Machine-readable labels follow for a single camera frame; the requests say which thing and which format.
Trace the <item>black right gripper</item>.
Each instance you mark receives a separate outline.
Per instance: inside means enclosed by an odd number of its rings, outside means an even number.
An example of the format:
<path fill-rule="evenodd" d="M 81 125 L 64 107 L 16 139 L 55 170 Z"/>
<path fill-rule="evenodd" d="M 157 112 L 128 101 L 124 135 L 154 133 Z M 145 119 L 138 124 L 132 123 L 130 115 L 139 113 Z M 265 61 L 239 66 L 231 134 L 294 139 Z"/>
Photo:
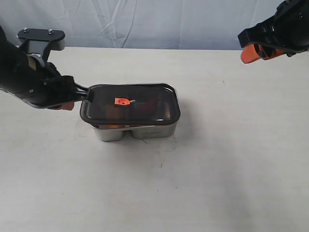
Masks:
<path fill-rule="evenodd" d="M 286 54 L 291 57 L 309 49 L 309 2 L 285 0 L 276 13 L 254 27 L 244 29 L 238 40 L 244 64 L 269 60 Z"/>

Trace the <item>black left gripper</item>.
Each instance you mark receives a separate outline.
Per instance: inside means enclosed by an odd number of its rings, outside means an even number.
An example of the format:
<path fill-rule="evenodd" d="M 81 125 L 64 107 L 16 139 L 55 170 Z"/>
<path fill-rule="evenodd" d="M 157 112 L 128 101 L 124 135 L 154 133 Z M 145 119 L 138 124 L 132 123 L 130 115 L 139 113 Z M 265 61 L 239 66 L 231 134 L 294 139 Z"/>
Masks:
<path fill-rule="evenodd" d="M 91 88 L 61 75 L 53 63 L 47 61 L 42 67 L 11 43 L 4 30 L 0 31 L 0 89 L 39 109 L 71 111 L 75 101 L 94 98 Z"/>

